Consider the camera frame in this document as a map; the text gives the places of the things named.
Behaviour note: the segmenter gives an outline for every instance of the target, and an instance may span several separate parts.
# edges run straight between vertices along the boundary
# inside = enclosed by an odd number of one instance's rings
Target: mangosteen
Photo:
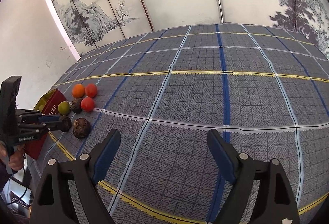
[[[78,118],[73,122],[73,135],[78,139],[87,137],[91,129],[89,121],[85,118]]]
[[[59,121],[62,122],[60,130],[63,132],[68,132],[70,130],[70,128],[72,127],[71,119],[69,117],[67,117],[66,115],[60,116]]]
[[[72,106],[71,106],[71,111],[73,113],[81,113],[82,112],[82,108],[81,108],[81,101],[83,99],[82,98],[78,98],[78,99],[74,99],[72,102]]]

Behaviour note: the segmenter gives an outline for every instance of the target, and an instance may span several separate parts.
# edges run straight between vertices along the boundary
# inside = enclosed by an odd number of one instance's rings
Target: lime
[[[43,108],[44,108],[44,105],[40,105],[39,106],[39,111],[42,112]]]
[[[71,110],[70,104],[68,102],[61,102],[58,105],[58,112],[61,115],[68,115]]]

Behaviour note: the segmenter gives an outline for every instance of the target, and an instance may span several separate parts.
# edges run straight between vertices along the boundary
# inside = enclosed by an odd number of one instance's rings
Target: blue line
[[[219,33],[219,27],[218,24],[216,24],[216,32],[217,32],[217,40],[218,40],[218,45],[222,45],[222,39],[220,37]],[[220,64],[222,71],[224,72],[222,75],[222,81],[223,81],[223,124],[225,126],[229,126],[231,124],[231,110],[230,110],[230,95],[229,95],[229,88],[228,88],[228,76],[225,74],[226,71],[226,63],[225,63],[225,55],[224,55],[224,49],[223,47],[219,48],[219,56],[220,56]],[[226,142],[230,142],[230,137],[231,133],[224,131],[223,132],[223,139]],[[208,211],[208,215],[206,217],[207,222],[214,222],[216,219],[217,213],[220,209],[220,202],[223,197],[223,192],[224,192],[224,185],[225,185],[225,180],[222,177],[221,173],[218,172],[217,175],[217,181],[215,185],[215,189],[213,192],[213,199],[211,201],[211,205]]]
[[[167,31],[167,29],[159,36],[159,37],[162,37],[163,34]],[[139,62],[142,60],[142,58],[146,55],[146,53],[153,47],[153,45],[155,43],[158,42],[158,39],[155,40],[152,45],[146,50],[146,52],[139,58],[139,60],[134,64],[134,66],[128,71],[128,74],[130,74],[134,68],[139,64]],[[124,82],[128,79],[129,76],[125,76],[124,79],[121,81],[121,83],[119,84],[119,86],[116,88],[116,90],[114,91],[114,93],[112,94],[112,96],[109,98],[109,100],[107,101],[107,103],[104,105],[103,109],[106,109],[106,107],[110,104],[110,102],[114,99],[116,93],[119,91],[119,89],[122,87],[122,85],[124,84]],[[100,116],[101,116],[101,112],[98,114],[98,117],[97,119],[95,120],[93,126],[92,126],[92,130],[93,128],[95,127],[96,123],[98,122]],[[83,146],[85,145],[86,141],[87,141],[87,138],[82,142],[81,146],[80,146],[80,149],[78,150],[78,153],[75,155],[75,158],[78,158],[78,156],[80,155],[80,152],[83,148]]]
[[[219,207],[220,207],[221,198],[222,198],[223,192],[224,192],[224,185],[225,185],[225,180],[222,177],[221,173],[218,171],[215,190],[213,192],[213,199],[211,200],[208,215],[206,217],[206,222],[207,223],[208,222],[214,222],[214,220],[217,217],[217,213],[218,213],[218,210],[219,210]]]
[[[266,30],[268,31],[268,32],[270,32],[273,36],[274,36],[274,34],[267,28],[267,27],[265,27],[266,28]],[[278,41],[280,41],[281,42],[281,44],[288,50],[288,51],[291,51],[291,50],[289,50],[289,48],[277,37],[277,40]],[[295,54],[293,54],[292,52],[291,52],[291,55],[295,58],[295,60],[303,67],[303,69],[304,69],[304,71],[305,71],[305,73],[307,74],[307,76],[308,77],[311,77],[310,76],[310,74],[308,73],[308,71],[306,70],[306,68],[305,68],[305,66],[298,60],[298,58],[295,56]],[[328,108],[327,108],[327,106],[326,106],[326,104],[325,104],[325,102],[324,102],[324,100],[323,100],[323,98],[322,98],[322,96],[321,96],[321,94],[320,94],[320,92],[319,92],[319,90],[318,90],[318,88],[317,88],[317,86],[316,86],[316,84],[315,84],[315,82],[311,79],[311,82],[313,83],[313,86],[314,86],[314,88],[315,88],[315,90],[316,90],[316,92],[317,92],[317,94],[319,95],[319,98],[320,98],[320,100],[321,100],[321,102],[322,102],[322,104],[323,104],[323,106],[324,106],[324,109],[326,110],[326,113],[327,113],[327,115],[329,116],[329,111],[328,111]]]

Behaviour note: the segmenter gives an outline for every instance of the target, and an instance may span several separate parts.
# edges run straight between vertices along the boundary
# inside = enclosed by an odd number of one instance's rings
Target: red box
[[[53,89],[40,98],[34,110],[39,110],[39,107],[44,105],[42,113],[45,115],[58,114],[57,107],[63,101],[66,101],[65,96],[58,89]],[[26,143],[24,147],[25,153],[34,160],[37,160],[47,135],[48,133],[43,135],[40,140],[33,140]]]

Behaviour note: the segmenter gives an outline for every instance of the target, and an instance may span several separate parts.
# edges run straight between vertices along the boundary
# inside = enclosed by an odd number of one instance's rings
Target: tomato
[[[90,98],[93,98],[97,95],[97,87],[94,84],[88,84],[85,87],[86,95]]]
[[[81,108],[85,112],[91,112],[95,108],[95,102],[92,98],[86,97],[81,101]]]

